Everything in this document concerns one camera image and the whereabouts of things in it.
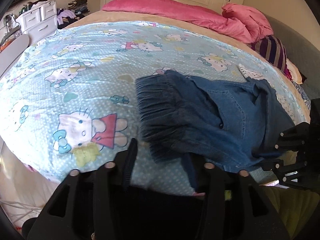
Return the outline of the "green right sleeve forearm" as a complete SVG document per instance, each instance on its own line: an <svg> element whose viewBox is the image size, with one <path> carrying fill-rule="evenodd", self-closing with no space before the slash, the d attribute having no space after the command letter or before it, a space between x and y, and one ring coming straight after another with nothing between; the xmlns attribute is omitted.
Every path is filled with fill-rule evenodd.
<svg viewBox="0 0 320 240"><path fill-rule="evenodd" d="M319 194L310 190L262 186L261 189L274 205L291 239L294 239L319 211Z"/></svg>

